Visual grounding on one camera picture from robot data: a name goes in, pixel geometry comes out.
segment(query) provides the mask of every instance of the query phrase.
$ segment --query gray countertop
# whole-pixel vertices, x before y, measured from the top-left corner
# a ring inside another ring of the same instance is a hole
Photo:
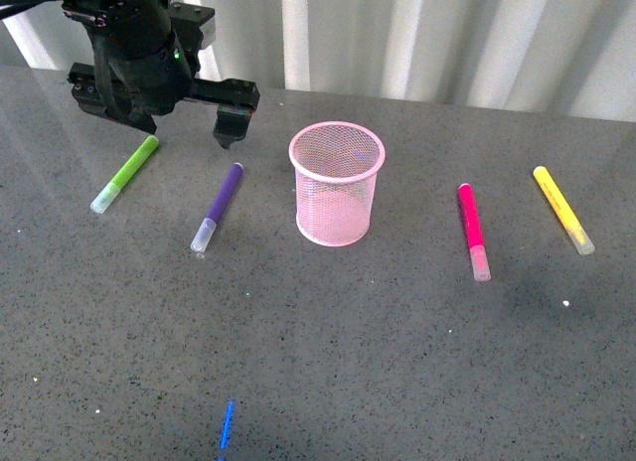
[[[0,68],[0,459],[216,459],[229,399],[228,461],[636,459],[635,124],[266,90],[224,151],[215,108],[180,103],[97,216],[145,135],[70,91]],[[333,119],[387,148],[371,228],[342,248],[296,227],[287,156]],[[234,161],[240,188],[198,258]],[[595,254],[577,254],[539,164]]]

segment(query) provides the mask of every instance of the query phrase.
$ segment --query purple marker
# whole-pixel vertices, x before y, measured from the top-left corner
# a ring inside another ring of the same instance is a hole
[[[228,207],[230,198],[232,197],[241,176],[242,164],[232,164],[232,167],[226,176],[226,180],[223,181],[221,190],[210,206],[210,210],[206,214],[206,217],[203,219],[203,222],[197,231],[197,235],[195,235],[195,238],[192,240],[192,244],[190,244],[190,249],[194,252],[203,252],[206,250],[206,247],[208,247],[212,234],[217,228],[217,224],[221,220],[223,212]]]

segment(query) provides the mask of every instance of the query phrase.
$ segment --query clear marker cap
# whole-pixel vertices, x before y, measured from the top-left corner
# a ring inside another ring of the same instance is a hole
[[[212,238],[212,234],[217,228],[217,224],[212,221],[210,218],[205,218],[201,225],[199,226],[199,230],[197,231],[197,235],[192,239],[192,243],[190,244],[190,249],[194,252],[204,252],[206,247],[208,247],[208,243]]]
[[[490,280],[490,267],[488,267],[486,248],[483,245],[473,245],[470,248],[470,261],[473,264],[475,280],[480,282]]]
[[[572,242],[579,254],[589,255],[594,252],[594,244],[591,240],[589,240],[589,236],[583,229],[583,226],[577,225],[574,228],[565,228],[565,230],[567,231],[567,234],[569,234],[569,238],[572,239]]]
[[[117,197],[121,190],[114,183],[108,183],[101,193],[90,203],[90,209],[95,213],[101,215],[106,208],[110,206],[110,203]]]

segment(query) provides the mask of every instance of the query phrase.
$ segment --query mesh pencil holder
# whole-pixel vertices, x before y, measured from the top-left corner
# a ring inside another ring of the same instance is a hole
[[[376,175],[385,147],[373,132],[354,123],[325,121],[291,140],[296,169],[296,223],[321,245],[351,244],[369,229]]]

